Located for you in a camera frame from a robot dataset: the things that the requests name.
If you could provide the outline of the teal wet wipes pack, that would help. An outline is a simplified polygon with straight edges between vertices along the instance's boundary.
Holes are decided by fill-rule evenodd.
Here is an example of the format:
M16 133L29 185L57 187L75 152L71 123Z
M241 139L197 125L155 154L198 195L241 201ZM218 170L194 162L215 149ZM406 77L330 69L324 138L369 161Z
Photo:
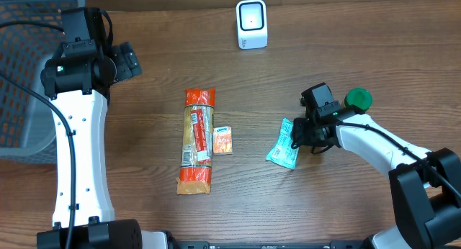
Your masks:
M266 160L276 163L279 166L294 170L299 149L292 149L292 128L293 123L284 118L279 131L279 136L273 148L266 156Z

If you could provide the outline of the green lid jar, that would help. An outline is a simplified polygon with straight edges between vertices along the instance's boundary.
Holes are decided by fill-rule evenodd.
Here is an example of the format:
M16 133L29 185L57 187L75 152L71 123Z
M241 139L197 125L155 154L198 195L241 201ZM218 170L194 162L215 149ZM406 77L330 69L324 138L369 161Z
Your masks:
M351 89L344 98L344 105L349 107L354 105L366 112L373 103L373 98L371 93L364 88L354 88Z

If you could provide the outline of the small orange tissue pack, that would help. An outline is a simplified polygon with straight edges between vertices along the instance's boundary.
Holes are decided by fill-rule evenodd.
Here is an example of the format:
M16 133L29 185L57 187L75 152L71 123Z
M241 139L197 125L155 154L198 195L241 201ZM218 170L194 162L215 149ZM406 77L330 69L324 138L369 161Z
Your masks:
M232 128L229 126L216 127L213 130L213 153L215 155L227 155L232 152Z

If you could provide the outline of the red cracker sleeve package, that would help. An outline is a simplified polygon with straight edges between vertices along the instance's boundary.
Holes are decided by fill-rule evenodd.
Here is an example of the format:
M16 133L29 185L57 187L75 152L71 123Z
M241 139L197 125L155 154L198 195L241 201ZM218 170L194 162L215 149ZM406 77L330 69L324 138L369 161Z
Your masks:
M178 195L209 194L212 179L215 89L187 89Z

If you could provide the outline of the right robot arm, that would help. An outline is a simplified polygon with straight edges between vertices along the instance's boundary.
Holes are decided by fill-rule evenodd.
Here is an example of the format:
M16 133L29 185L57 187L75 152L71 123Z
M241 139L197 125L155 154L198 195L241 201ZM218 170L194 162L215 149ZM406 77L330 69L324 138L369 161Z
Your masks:
M358 155L387 176L395 226L369 236L361 248L448 248L460 239L460 157L430 151L379 126L367 110L371 93L349 91L343 101L326 83L301 94L304 117L294 120L292 148L319 154L336 146Z

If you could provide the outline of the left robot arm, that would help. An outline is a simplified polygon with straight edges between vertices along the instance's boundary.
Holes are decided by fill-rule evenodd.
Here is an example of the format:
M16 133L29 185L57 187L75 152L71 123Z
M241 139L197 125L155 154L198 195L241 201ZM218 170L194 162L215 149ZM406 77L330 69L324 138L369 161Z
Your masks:
M51 231L38 248L175 248L166 231L143 231L117 220L109 195L104 125L110 87L141 74L131 45L113 45L106 11L81 7L61 14L65 40L41 73L53 111L57 195Z

